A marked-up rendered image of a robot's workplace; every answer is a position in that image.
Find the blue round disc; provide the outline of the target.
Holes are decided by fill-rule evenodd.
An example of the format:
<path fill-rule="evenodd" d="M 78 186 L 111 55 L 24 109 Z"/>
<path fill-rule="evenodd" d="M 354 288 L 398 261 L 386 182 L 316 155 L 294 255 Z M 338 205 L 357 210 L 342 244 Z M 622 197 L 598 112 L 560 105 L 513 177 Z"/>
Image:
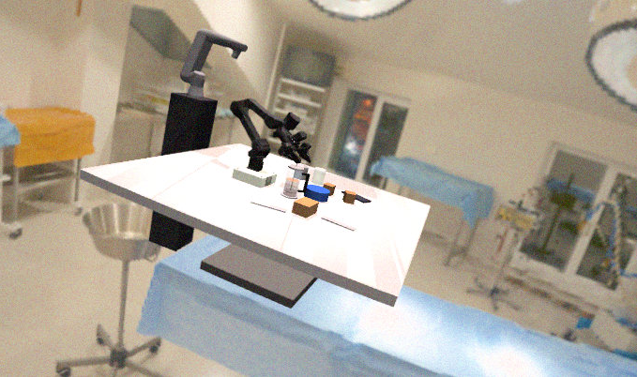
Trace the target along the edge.
<path fill-rule="evenodd" d="M 326 188 L 316 185 L 308 185 L 304 196 L 317 202 L 325 203 L 328 200 L 329 192 L 330 191 Z"/>

